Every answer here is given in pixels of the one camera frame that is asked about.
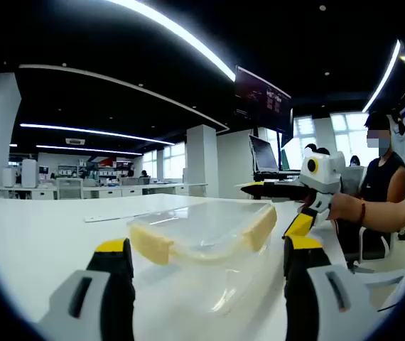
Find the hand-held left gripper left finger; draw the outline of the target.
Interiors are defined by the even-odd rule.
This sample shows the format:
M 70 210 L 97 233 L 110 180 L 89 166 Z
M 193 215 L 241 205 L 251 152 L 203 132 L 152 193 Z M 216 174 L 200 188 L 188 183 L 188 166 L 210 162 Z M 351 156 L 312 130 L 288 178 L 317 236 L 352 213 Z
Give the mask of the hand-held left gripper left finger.
M 47 340 L 133 340 L 133 278 L 129 239 L 100 244 L 52 293 L 38 330 Z

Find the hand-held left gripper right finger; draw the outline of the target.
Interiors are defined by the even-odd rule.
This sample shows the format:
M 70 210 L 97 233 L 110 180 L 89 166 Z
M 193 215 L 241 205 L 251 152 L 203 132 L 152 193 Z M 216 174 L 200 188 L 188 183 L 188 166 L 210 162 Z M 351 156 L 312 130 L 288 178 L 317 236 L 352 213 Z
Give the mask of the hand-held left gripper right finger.
M 320 243 L 284 237 L 287 340 L 365 340 L 380 314 L 369 290 L 344 266 L 331 264 Z

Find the person's right hand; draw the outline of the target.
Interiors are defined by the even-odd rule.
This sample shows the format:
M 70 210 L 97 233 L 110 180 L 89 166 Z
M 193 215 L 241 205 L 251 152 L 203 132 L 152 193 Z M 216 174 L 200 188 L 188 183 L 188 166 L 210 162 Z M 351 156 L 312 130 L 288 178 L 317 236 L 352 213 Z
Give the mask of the person's right hand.
M 364 203 L 353 196 L 336 193 L 330 205 L 329 220 L 347 220 L 361 222 L 365 214 Z

